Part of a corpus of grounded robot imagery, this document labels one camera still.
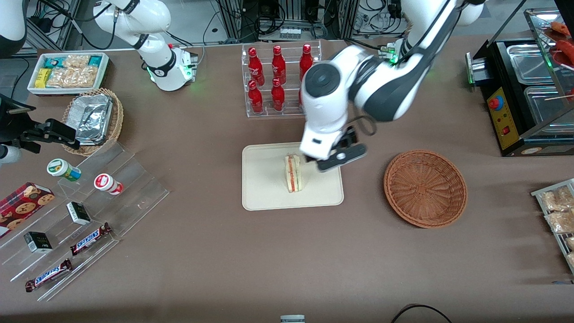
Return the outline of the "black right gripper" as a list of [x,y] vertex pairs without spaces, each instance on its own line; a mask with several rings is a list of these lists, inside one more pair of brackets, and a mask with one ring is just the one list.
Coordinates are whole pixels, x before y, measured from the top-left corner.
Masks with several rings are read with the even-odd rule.
[[4,145],[20,147],[30,153],[38,154],[41,145],[38,142],[51,142],[63,144],[71,149],[80,148],[76,139],[76,130],[56,119],[47,119],[47,139],[43,130],[37,129],[39,122],[33,121],[29,112],[36,108],[23,104],[8,96],[0,95],[0,140]]

